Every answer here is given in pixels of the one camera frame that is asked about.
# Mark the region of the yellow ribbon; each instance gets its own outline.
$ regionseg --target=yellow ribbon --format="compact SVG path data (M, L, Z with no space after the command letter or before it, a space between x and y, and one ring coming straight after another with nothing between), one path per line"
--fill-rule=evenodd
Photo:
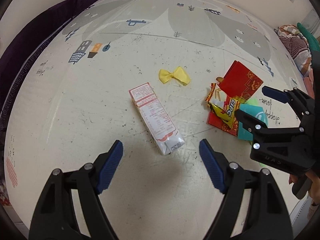
M182 82L183 85L188 85L191 81L189 75L185 72L185 70L182 67L177 67L173 73L170 73L169 71L165 69L160 69L159 71L159 79L163 84L167 83L171 78L178 79Z

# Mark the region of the striped fabric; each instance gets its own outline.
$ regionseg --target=striped fabric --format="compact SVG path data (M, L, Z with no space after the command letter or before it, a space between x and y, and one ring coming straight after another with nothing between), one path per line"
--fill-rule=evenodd
M276 33L290 53L301 74L304 77L308 77L311 70L311 52L307 39L294 25L283 25Z

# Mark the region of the finger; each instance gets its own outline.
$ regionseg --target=finger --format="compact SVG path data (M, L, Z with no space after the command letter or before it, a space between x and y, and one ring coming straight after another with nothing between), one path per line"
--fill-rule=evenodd
M289 176L289 184L297 183L298 180L299 180L299 178L297 176L290 174L290 176Z
M306 173L306 176L312 180L313 183L320 184L320 178L315 174L314 171L310 170Z

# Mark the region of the red envelope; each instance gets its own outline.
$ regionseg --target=red envelope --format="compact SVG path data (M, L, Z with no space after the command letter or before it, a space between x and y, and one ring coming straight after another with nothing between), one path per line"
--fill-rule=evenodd
M229 97L241 97L248 100L263 84L252 71L239 61L234 61L224 79L220 82L219 87ZM233 122L232 127L228 127L216 114L210 111L207 124L211 124L234 136L238 134L239 122L237 119Z

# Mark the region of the green object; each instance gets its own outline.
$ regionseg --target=green object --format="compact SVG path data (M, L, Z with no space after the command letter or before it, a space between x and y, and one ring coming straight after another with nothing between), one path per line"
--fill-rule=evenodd
M246 104L240 104L239 109L259 119L260 121L264 122L268 126L268 119L261 106L252 106L246 103ZM252 133L244 129L241 122L239 122L239 127L238 127L238 139L247 140L247 141L253 140Z
M317 39L301 23L297 23L297 27L302 35L307 39L309 43L309 49L311 51L320 51L320 46Z
M252 98L250 97L247 101L246 104L250 105L250 106L259 106L259 101L257 98Z

